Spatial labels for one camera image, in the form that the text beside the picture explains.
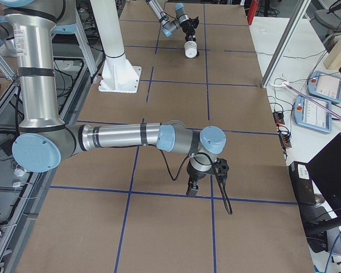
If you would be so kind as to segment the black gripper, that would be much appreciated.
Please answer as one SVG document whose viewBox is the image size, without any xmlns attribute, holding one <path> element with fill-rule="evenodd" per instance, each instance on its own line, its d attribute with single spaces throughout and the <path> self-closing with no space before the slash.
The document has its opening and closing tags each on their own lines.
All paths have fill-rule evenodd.
<svg viewBox="0 0 341 273">
<path fill-rule="evenodd" d="M 186 170 L 189 175 L 188 188 L 186 191 L 186 195 L 188 197 L 196 197 L 199 189 L 197 182 L 198 180 L 203 179 L 206 175 L 215 175 L 222 196 L 224 208 L 228 215 L 233 214 L 230 199 L 228 198 L 226 192 L 226 180 L 229 166 L 225 159 L 217 158 L 216 162 L 214 162 L 213 165 L 206 171 L 197 170 L 195 167 L 193 167 L 191 162 L 189 162 Z"/>
<path fill-rule="evenodd" d="M 190 35 L 192 35 L 192 41 L 196 41 L 196 28 L 199 25 L 199 19 L 198 17 L 192 19 L 189 18 L 182 23 L 182 30 L 186 34 L 186 41 L 190 41 Z"/>
</svg>

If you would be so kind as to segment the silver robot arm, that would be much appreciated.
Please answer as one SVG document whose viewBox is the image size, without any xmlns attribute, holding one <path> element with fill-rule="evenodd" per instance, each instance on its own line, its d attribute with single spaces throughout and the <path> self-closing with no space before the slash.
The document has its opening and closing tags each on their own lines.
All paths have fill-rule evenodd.
<svg viewBox="0 0 341 273">
<path fill-rule="evenodd" d="M 63 160 L 94 148 L 154 146 L 161 152 L 185 155 L 189 174 L 188 196 L 195 196 L 198 182 L 214 175 L 228 214 L 226 193 L 228 165 L 219 157 L 225 133 L 215 126 L 201 131 L 187 129 L 180 121 L 97 126 L 66 125 L 59 117 L 52 33 L 57 26 L 76 21 L 74 1 L 3 1 L 5 19 L 14 31 L 18 77 L 24 120 L 12 153 L 31 172 L 47 172 Z"/>
<path fill-rule="evenodd" d="M 175 16 L 171 16 L 164 11 L 158 1 L 147 0 L 146 4 L 155 14 L 166 37 L 172 36 L 178 29 L 182 29 L 185 34 L 185 41 L 196 42 L 196 29 L 199 25 L 199 18 L 191 18 L 186 12 L 183 3 L 174 6 Z"/>
</svg>

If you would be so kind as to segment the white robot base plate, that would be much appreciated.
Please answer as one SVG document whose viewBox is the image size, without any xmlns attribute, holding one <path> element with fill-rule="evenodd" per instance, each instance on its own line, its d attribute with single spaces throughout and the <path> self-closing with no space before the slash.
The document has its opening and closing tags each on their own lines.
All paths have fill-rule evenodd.
<svg viewBox="0 0 341 273">
<path fill-rule="evenodd" d="M 100 92 L 131 93 L 138 91 L 142 67 L 133 66 L 126 59 L 124 65 L 110 65 L 105 61 L 98 90 Z"/>
</svg>

